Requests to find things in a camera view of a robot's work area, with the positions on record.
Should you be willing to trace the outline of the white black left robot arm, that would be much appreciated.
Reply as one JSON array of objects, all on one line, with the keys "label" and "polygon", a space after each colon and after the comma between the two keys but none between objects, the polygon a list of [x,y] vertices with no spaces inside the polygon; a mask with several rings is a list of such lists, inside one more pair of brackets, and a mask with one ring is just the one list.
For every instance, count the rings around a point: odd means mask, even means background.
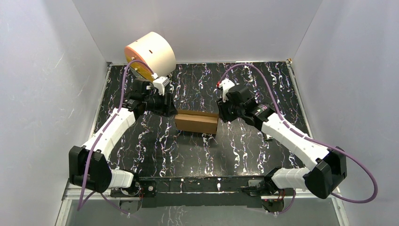
[{"label": "white black left robot arm", "polygon": [[144,112],[171,117],[177,114],[173,89],[168,77],[154,81],[136,79],[124,95],[122,106],[114,108],[106,123],[82,146],[69,151],[69,182],[73,185],[102,193],[111,188],[122,188],[129,196],[140,192],[138,176],[124,169],[110,169],[110,154],[123,134]]}]

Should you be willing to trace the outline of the brown cardboard box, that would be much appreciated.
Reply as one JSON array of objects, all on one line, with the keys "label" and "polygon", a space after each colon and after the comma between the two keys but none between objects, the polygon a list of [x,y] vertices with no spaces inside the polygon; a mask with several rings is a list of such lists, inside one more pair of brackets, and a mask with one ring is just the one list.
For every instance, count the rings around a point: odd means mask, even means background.
[{"label": "brown cardboard box", "polygon": [[219,117],[216,113],[178,110],[178,114],[175,116],[176,128],[186,132],[215,135],[218,123]]}]

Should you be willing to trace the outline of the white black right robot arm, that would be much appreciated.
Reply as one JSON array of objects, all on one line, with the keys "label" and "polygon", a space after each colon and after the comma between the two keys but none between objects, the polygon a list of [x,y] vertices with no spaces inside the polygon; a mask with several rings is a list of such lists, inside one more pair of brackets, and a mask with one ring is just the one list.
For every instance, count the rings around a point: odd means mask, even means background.
[{"label": "white black right robot arm", "polygon": [[241,118],[278,141],[304,164],[297,169],[274,168],[263,182],[245,187],[243,192],[277,195],[283,189],[293,188],[309,190],[316,197],[326,199],[347,177],[346,157],[340,151],[309,141],[301,131],[293,132],[295,126],[280,118],[274,107],[258,103],[246,86],[224,80],[217,87],[222,91],[217,106],[223,122]]}]

